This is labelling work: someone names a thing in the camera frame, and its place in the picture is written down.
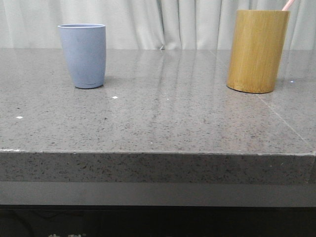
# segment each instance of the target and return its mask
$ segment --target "white curtain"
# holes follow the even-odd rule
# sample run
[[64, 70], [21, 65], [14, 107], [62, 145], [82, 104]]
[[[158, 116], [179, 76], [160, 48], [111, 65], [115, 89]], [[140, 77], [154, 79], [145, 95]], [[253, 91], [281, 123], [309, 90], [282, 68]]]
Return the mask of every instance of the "white curtain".
[[[60, 48], [57, 25], [107, 26], [107, 48], [230, 49], [237, 9], [287, 0], [0, 0], [0, 47]], [[290, 8], [284, 49], [316, 46], [316, 0]]]

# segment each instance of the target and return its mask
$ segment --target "speckled stone surface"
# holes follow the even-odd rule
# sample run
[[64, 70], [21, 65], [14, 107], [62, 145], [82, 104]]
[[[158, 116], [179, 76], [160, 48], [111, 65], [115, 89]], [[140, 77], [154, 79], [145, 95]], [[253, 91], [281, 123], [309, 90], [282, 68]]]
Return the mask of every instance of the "speckled stone surface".
[[315, 182], [311, 51], [263, 95], [226, 87], [228, 51], [108, 50], [90, 90], [60, 49], [0, 54], [1, 181]]

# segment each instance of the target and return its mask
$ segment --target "straw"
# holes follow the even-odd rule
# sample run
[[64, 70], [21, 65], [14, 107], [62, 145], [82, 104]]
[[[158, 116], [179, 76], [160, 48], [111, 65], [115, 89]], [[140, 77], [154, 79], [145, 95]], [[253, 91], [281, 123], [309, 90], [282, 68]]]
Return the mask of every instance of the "straw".
[[295, 0], [288, 0], [282, 11], [288, 11], [292, 3], [294, 3]]

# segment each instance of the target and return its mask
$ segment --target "blue cup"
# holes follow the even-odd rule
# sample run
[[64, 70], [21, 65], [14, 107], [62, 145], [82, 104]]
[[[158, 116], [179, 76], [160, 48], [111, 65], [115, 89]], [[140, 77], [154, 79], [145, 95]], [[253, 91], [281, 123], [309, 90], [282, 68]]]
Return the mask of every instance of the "blue cup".
[[105, 25], [72, 24], [58, 26], [68, 71], [75, 87], [102, 86], [105, 75]]

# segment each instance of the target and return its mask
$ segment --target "yellow cup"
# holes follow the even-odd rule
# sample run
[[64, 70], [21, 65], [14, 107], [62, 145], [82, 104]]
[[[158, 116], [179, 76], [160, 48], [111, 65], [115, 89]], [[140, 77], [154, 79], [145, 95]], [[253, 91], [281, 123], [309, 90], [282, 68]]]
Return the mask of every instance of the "yellow cup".
[[227, 86], [249, 93], [274, 90], [289, 11], [238, 10]]

